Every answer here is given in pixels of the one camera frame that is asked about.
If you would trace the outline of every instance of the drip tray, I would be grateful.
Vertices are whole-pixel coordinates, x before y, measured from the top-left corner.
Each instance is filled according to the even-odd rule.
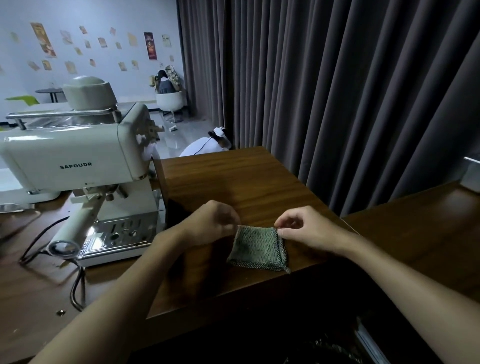
[[[83,267],[142,255],[165,226],[165,210],[97,222],[77,255]]]

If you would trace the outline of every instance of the forearm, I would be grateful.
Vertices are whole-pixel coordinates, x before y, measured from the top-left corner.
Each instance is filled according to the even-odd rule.
[[[480,305],[346,234],[342,255],[364,269],[444,363],[480,363]]]
[[[180,231],[157,235],[150,248],[79,314],[31,363],[119,363],[145,320],[158,287],[186,247]]]

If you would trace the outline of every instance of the wooden countertop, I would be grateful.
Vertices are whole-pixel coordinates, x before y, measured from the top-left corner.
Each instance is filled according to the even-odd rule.
[[[393,257],[480,302],[480,195],[453,182],[344,221]]]
[[[291,207],[312,205],[335,223],[346,224],[264,148],[203,154],[162,161],[171,201],[194,211],[210,199],[232,205],[243,224],[271,227]],[[17,264],[21,253],[47,225],[68,215],[68,193],[38,204],[42,215],[0,245],[0,363],[35,355],[78,313],[69,303],[76,276],[72,264],[41,255],[28,268]],[[4,214],[3,226],[14,229],[32,213]],[[52,238],[52,228],[38,244]],[[225,264],[232,238],[195,247],[183,254],[162,283],[144,330],[134,346],[146,347],[207,325],[238,310],[285,293],[295,271],[324,262],[328,255],[286,242],[292,275]],[[134,259],[90,267],[86,302],[105,292]],[[66,310],[62,317],[55,313]]]

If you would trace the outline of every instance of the green knitted cloth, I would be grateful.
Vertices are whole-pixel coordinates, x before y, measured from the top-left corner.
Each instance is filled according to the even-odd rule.
[[[290,273],[287,252],[275,228],[239,225],[227,262],[239,267],[284,270]]]

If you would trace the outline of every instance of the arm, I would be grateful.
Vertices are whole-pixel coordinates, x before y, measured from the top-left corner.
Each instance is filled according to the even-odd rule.
[[[64,328],[30,363],[122,363],[144,322],[168,269],[189,246],[236,232],[240,218],[216,201],[201,206],[179,225],[158,234],[147,251]]]
[[[444,363],[480,363],[480,304],[393,259],[312,207],[286,211],[278,235],[342,255],[365,270]]]

